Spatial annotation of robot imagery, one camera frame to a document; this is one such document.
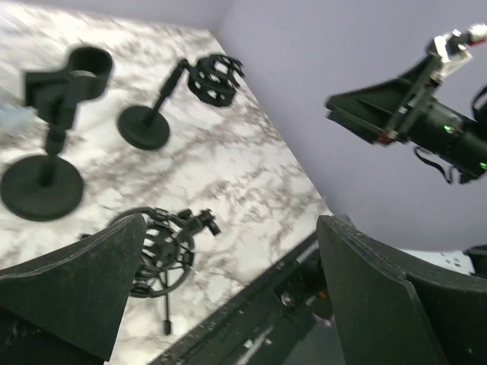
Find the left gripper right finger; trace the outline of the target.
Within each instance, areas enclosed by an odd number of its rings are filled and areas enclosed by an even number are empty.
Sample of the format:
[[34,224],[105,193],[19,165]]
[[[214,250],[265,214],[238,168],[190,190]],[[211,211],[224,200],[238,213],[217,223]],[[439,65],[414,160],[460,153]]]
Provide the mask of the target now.
[[324,276],[347,364],[484,364],[486,250],[473,275],[317,220]]

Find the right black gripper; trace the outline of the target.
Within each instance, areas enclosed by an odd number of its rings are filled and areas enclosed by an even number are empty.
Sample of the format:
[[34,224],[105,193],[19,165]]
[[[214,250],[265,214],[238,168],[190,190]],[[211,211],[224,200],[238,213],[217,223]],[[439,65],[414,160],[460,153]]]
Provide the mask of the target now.
[[[434,97],[443,82],[442,66],[438,56],[424,56],[396,78],[331,95],[325,102],[329,111],[326,117],[369,144],[453,144],[470,128],[472,120]],[[382,110],[357,116],[359,101]]]

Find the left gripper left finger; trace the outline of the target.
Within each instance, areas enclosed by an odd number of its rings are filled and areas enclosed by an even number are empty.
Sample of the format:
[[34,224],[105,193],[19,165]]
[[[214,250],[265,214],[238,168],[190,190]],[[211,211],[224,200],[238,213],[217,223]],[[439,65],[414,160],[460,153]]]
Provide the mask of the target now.
[[3,361],[108,361],[147,225],[140,214],[1,271]]

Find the black tripod mic stand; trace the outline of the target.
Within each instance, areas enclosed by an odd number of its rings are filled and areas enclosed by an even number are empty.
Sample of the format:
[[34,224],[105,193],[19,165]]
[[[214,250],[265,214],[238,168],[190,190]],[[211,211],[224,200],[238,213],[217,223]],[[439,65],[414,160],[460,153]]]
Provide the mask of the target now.
[[138,299],[164,298],[163,329],[172,333],[169,294],[188,277],[195,260],[195,235],[207,229],[213,236],[221,233],[210,209],[194,214],[189,208],[173,213],[162,208],[137,207],[119,213],[110,226],[133,214],[142,214],[147,224],[145,242],[130,296]]

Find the black round-base mic stand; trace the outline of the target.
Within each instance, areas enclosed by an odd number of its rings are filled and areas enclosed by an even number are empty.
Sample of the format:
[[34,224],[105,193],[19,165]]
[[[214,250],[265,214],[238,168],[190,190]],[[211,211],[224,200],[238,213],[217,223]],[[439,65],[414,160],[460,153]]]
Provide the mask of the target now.
[[2,175],[1,200],[11,213],[46,222],[64,217],[80,205],[84,180],[59,155],[78,104],[103,94],[112,68],[113,58],[106,50],[79,46],[58,70],[24,73],[24,103],[37,111],[48,129],[43,154],[15,161]]

